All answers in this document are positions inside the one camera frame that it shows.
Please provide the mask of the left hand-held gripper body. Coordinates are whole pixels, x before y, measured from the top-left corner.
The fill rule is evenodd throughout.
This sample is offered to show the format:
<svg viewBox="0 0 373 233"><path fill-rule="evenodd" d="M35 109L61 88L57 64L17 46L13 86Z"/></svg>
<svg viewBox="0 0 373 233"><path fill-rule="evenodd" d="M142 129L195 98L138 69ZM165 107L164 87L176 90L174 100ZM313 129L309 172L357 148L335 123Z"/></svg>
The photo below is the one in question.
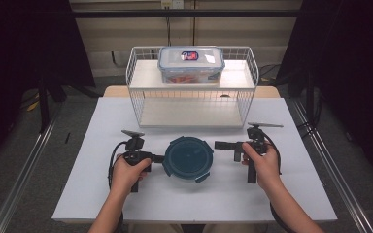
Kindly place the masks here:
<svg viewBox="0 0 373 233"><path fill-rule="evenodd" d="M135 166L147 158L151 162L154 162L154 154L147 151L141 151L145 142L143 139L144 133L125 129L122 130L122 133L130 137L125 144L126 152L123 154L123 158L129 165Z"/></svg>

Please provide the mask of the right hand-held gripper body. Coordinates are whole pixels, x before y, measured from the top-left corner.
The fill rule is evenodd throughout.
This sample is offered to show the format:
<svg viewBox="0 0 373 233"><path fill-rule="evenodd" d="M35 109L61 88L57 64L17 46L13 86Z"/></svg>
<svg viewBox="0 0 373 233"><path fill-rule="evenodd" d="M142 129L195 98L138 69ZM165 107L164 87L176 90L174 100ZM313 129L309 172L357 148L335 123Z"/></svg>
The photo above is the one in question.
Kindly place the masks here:
<svg viewBox="0 0 373 233"><path fill-rule="evenodd" d="M279 175L281 175L281 155L274 144L274 142L271 140L271 138L263 132L257 124L252 125L247 129L247 134L249 136L249 140L245 142L237 142L236 148L234 150L234 160L240 161L243 164L243 155L244 150L242 148L242 145L244 143L249 143L250 146L260 155L266 154L267 146L266 143L269 142L273 148L275 149L276 153L278 154L278 165L279 165ZM248 166L248 172L247 172L247 182L248 183L257 183L257 172L254 167L254 165L247 165Z"/></svg>

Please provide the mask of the round dark teal container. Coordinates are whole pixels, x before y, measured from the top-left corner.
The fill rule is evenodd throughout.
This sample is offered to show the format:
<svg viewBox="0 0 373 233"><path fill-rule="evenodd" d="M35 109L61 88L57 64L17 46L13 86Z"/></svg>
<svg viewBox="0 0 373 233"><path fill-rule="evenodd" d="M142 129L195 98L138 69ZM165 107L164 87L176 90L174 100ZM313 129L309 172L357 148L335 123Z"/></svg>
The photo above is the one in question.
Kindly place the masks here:
<svg viewBox="0 0 373 233"><path fill-rule="evenodd" d="M162 166L168 177L201 183L210 176L214 151L195 137L180 137L170 142Z"/></svg>

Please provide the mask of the white wire shelf rack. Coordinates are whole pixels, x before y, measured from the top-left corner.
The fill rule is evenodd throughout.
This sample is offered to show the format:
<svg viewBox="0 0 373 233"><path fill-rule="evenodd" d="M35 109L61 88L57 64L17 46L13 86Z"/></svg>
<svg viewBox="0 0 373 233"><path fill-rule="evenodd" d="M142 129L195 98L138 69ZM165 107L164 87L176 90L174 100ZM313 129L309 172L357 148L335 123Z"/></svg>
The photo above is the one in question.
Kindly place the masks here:
<svg viewBox="0 0 373 233"><path fill-rule="evenodd" d="M249 47L219 47L225 67L217 84L167 84L157 67L163 47L134 47L126 83L142 127L242 127L259 72Z"/></svg>

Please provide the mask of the clear rectangular food container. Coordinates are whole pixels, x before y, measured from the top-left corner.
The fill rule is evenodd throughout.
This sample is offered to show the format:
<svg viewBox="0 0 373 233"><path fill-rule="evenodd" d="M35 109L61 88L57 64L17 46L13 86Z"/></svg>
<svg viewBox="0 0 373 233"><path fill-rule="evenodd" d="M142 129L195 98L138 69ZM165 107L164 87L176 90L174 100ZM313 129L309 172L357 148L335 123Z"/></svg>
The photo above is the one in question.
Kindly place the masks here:
<svg viewBox="0 0 373 233"><path fill-rule="evenodd" d="M163 47L157 67L167 84L217 84L225 67L219 47Z"/></svg>

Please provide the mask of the person's right hand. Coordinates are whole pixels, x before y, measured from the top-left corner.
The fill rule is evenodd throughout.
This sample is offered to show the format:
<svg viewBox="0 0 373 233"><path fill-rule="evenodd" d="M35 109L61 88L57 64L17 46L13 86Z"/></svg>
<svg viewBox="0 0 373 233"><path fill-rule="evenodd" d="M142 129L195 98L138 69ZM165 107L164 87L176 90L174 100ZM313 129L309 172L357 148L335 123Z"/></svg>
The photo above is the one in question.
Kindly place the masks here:
<svg viewBox="0 0 373 233"><path fill-rule="evenodd" d="M258 185L266 192L270 193L273 190L281 187L282 181L279 175L278 154L273 146L267 142L266 154L258 154L249 143L244 143L243 164L254 165L257 172Z"/></svg>

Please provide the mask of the person's left hand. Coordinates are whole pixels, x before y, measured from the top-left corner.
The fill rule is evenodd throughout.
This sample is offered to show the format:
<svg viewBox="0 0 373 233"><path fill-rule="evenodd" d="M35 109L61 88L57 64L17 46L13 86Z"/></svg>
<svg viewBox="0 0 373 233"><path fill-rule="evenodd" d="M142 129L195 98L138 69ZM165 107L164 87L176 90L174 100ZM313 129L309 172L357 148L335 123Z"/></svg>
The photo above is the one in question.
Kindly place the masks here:
<svg viewBox="0 0 373 233"><path fill-rule="evenodd" d="M146 158L136 165L129 165L126 160L120 156L114 164L111 191L113 193L128 195L131 191L131 187L147 175L145 169L151 164L151 160Z"/></svg>

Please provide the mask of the wooden table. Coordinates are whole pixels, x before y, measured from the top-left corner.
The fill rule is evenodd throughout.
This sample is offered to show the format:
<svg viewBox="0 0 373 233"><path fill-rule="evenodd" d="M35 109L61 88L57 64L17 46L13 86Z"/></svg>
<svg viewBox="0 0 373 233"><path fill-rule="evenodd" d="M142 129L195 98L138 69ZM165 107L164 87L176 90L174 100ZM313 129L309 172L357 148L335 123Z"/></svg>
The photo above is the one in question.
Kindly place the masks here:
<svg viewBox="0 0 373 233"><path fill-rule="evenodd" d="M129 97L129 91L126 86L112 85L108 86L103 94L104 97ZM255 98L280 98L278 89L274 86L259 86L255 93Z"/></svg>

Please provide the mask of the black metal stand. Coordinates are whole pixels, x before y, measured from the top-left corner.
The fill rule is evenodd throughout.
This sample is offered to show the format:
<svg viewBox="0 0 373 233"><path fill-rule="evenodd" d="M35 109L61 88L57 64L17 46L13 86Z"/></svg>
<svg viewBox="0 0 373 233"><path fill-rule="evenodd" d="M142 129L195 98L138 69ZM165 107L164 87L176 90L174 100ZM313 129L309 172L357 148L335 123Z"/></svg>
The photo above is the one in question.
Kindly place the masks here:
<svg viewBox="0 0 373 233"><path fill-rule="evenodd" d="M48 105L48 93L45 86L44 78L39 79L39 105L41 113L41 129L40 132L43 133L50 123L50 112Z"/></svg>

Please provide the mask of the black curtain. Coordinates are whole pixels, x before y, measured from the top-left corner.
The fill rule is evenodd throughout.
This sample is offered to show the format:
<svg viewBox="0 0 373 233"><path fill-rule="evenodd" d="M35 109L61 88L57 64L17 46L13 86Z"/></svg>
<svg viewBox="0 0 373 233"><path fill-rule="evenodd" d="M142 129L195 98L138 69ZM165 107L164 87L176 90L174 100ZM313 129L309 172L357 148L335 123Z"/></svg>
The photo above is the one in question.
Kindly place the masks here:
<svg viewBox="0 0 373 233"><path fill-rule="evenodd" d="M69 0L0 0L0 144L23 93L44 83L56 100L63 84L93 86Z"/></svg>
<svg viewBox="0 0 373 233"><path fill-rule="evenodd" d="M312 79L373 166L373 0L303 0L277 83Z"/></svg>

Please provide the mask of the black horizontal bar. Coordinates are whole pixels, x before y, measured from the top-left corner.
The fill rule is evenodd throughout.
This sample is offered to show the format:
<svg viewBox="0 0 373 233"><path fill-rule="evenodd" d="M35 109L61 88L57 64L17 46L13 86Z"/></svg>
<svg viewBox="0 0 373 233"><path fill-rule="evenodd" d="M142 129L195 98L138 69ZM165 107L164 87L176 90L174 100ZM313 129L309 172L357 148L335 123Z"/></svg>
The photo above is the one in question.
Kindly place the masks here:
<svg viewBox="0 0 373 233"><path fill-rule="evenodd" d="M113 10L73 11L75 18L107 17L298 17L299 10Z"/></svg>

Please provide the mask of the metal floor rail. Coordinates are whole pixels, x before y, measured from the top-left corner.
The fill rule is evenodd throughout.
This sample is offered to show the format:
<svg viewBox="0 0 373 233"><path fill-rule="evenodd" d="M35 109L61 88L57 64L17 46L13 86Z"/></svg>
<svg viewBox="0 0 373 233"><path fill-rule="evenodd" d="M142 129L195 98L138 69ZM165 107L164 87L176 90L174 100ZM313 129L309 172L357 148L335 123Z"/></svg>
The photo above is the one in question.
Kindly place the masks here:
<svg viewBox="0 0 373 233"><path fill-rule="evenodd" d="M319 154L322 163L331 177L359 233L373 233L373 227L367 218L365 211L345 181L326 144L322 140L318 129L311 124L310 120L307 119L306 108L300 100L294 100L293 105L302 120L303 125L307 128L307 136L314 144L315 150Z"/></svg>
<svg viewBox="0 0 373 233"><path fill-rule="evenodd" d="M5 233L8 225L17 209L17 205L29 183L33 171L48 143L54 126L57 122L59 113L63 108L63 104L57 104L52 118L50 119L44 130L39 133L38 138L32 148L31 152L28 154L25 164L22 167L17 179L11 188L10 193L7 195L4 203L0 208L0 233Z"/></svg>

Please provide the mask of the white wall outlet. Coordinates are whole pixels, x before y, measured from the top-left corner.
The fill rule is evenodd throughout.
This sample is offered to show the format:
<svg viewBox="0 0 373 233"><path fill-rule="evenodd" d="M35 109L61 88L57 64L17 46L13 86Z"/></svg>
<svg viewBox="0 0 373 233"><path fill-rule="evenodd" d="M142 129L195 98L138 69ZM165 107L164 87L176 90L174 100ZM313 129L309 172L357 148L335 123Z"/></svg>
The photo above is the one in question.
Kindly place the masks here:
<svg viewBox="0 0 373 233"><path fill-rule="evenodd" d="M181 10L184 6L184 0L160 0L161 8L165 10Z"/></svg>

